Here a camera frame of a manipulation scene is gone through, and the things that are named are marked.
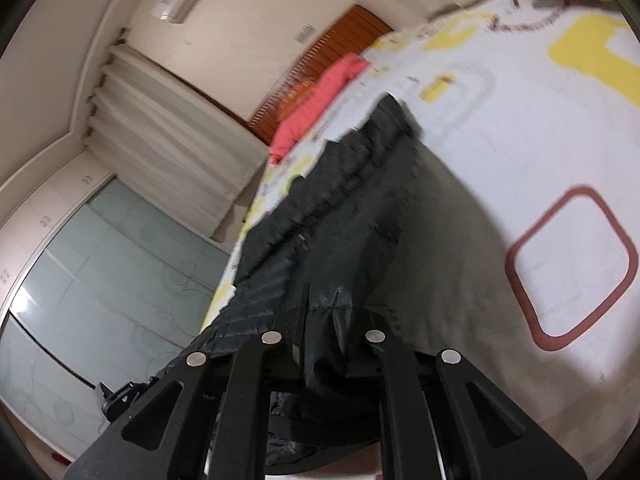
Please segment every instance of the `curtain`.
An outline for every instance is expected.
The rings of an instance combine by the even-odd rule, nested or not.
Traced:
[[[210,237],[267,147],[131,47],[110,53],[87,146],[145,199]]]

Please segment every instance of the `black down jacket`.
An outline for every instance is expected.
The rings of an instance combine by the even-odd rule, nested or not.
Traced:
[[[364,351],[359,320],[367,315],[367,297],[391,262],[404,226],[415,142],[391,96],[361,129],[328,142],[309,175],[297,178],[280,205],[248,232],[235,296],[181,354],[235,352],[249,337],[270,330],[277,313],[297,307],[303,283],[310,283],[306,392],[272,396],[267,473],[309,470],[358,448],[292,442],[287,431],[276,434],[274,428],[300,424],[313,431],[314,425],[357,423],[377,412],[374,399],[352,398],[335,383],[347,362]]]

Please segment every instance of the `wooden headboard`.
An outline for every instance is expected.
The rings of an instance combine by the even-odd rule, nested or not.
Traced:
[[[391,28],[367,9],[356,5],[335,22],[293,69],[276,83],[270,95],[248,122],[249,129],[263,142],[270,144],[278,127],[276,111],[281,99],[297,82],[306,78],[317,80],[334,61],[348,52],[360,54],[376,38],[391,32]]]

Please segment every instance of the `bed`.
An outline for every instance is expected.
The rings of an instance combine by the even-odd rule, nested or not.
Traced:
[[[278,108],[287,93],[305,80],[317,80],[340,56],[348,52],[360,54],[376,38],[389,32],[391,28],[363,6],[351,7],[274,85],[248,121],[249,130],[269,144],[280,122]]]
[[[483,0],[382,36],[268,166],[246,232],[379,97],[420,135],[418,200],[370,298],[417,349],[456,348],[600,476],[640,413],[640,45],[587,0]]]

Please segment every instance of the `red pillow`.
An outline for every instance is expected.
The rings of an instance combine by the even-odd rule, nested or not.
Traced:
[[[305,99],[280,123],[269,146],[271,164],[278,164],[320,118],[340,91],[369,66],[350,52],[327,68],[316,83],[313,95]]]
[[[315,88],[316,82],[310,77],[293,85],[278,105],[278,110],[276,110],[276,119],[278,122],[281,123],[284,121],[296,108],[311,97]]]

